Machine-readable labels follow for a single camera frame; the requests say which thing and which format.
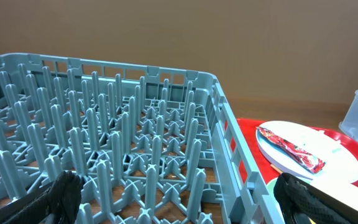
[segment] brown wall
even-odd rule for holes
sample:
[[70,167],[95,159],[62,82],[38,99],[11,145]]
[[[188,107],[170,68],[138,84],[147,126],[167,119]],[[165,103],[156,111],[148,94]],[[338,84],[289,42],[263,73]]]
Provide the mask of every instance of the brown wall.
[[0,1],[0,54],[206,70],[227,96],[350,103],[358,1]]

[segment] blue dish rack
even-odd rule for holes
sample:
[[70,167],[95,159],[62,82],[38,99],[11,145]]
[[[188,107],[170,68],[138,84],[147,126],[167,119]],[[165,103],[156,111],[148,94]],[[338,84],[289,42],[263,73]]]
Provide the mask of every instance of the blue dish rack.
[[[63,170],[86,180],[77,223],[214,223],[214,216],[223,223],[282,223],[214,75],[0,55],[0,200],[19,199]],[[124,190],[117,198],[118,187]],[[186,190],[187,206],[180,198]],[[122,218],[132,203],[139,216]],[[183,220],[155,215],[168,203]],[[203,203],[218,204],[222,214],[204,212]]]

